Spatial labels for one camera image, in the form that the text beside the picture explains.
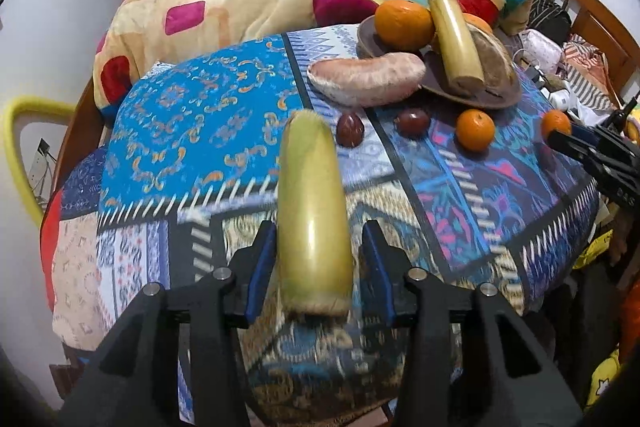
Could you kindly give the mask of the small mandarin orange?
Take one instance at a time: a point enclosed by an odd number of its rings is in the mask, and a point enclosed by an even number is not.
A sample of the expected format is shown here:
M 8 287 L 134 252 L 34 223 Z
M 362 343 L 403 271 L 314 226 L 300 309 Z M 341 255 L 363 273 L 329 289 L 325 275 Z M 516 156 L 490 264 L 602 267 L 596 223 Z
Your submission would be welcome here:
M 492 118 L 478 109 L 461 113 L 456 124 L 456 138 L 465 150 L 483 153 L 494 141 L 496 126 Z
M 572 134 L 572 123 L 570 118 L 559 109 L 550 109 L 542 116 L 540 121 L 540 133 L 544 142 L 548 141 L 552 131 L 559 131 L 564 134 Z

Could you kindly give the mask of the yellow foam tube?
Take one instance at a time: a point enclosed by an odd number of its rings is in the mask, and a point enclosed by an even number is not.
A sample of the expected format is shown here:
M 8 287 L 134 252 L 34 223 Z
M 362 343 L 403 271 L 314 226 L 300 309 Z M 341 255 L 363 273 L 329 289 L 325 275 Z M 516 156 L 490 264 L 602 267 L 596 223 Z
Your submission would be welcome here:
M 70 118 L 73 117 L 74 113 L 75 106 L 73 104 L 33 95 L 21 95 L 11 98 L 2 112 L 2 147 L 6 154 L 9 173 L 29 218 L 32 219 L 37 228 L 41 225 L 43 210 L 38 205 L 36 196 L 32 193 L 32 188 L 29 185 L 22 156 L 21 131 L 18 130 L 18 123 L 27 116 L 39 116 L 44 120 L 70 122 Z

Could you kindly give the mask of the wooden bed headboard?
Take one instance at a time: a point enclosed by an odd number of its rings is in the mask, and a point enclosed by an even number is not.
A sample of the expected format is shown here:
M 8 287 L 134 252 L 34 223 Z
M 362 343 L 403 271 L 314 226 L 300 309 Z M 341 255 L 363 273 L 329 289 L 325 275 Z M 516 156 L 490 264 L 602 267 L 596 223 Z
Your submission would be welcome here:
M 623 92 L 639 72 L 639 45 L 625 25 L 600 0 L 552 0 L 572 16 L 573 34 L 599 48 L 608 60 L 611 91 Z

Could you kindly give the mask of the dark red plum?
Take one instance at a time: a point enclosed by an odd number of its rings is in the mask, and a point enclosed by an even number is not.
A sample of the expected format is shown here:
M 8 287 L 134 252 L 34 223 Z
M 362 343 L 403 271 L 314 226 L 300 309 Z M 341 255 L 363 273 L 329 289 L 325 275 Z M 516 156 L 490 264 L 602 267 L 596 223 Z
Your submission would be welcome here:
M 420 140 L 427 134 L 431 116 L 423 109 L 408 108 L 396 116 L 394 123 L 400 135 L 408 139 Z
M 345 113 L 338 118 L 335 128 L 335 141 L 347 148 L 359 146 L 364 137 L 364 126 L 356 113 Z

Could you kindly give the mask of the blue patterned bed cloth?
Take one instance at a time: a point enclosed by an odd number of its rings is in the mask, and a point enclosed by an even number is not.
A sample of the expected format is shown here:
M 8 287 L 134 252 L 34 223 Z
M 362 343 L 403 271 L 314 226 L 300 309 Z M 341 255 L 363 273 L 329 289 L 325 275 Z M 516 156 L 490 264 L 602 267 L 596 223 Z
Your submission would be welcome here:
M 239 335 L 254 408 L 273 423 L 341 425 L 396 392 L 406 335 L 363 312 L 363 225 L 449 284 L 495 284 L 524 311 L 564 277 L 593 224 L 596 187 L 544 144 L 548 102 L 527 78 L 474 155 L 458 110 L 426 90 L 416 138 L 400 105 L 358 109 L 362 142 L 341 147 L 341 106 L 307 70 L 354 58 L 354 25 L 247 41 L 157 64 L 114 110 L 111 138 L 56 192 L 41 229 L 53 330 L 98 347 L 150 282 L 190 285 L 231 262 L 259 225 L 278 228 L 279 271 Z

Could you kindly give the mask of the large orange on plate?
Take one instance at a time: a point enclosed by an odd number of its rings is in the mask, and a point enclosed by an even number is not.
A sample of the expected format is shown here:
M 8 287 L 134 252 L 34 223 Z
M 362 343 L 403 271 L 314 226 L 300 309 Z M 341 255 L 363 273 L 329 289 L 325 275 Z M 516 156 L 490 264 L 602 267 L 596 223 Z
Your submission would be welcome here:
M 374 28 L 386 46 L 396 51 L 416 52 L 435 35 L 431 12 L 408 0 L 386 0 L 374 14 Z
M 481 17 L 473 15 L 471 13 L 464 13 L 463 14 L 463 18 L 465 20 L 465 23 L 480 29 L 481 31 L 485 31 L 486 34 L 488 35 L 492 35 L 494 33 L 494 31 L 492 30 L 491 26 L 486 22 L 486 20 L 483 20 Z

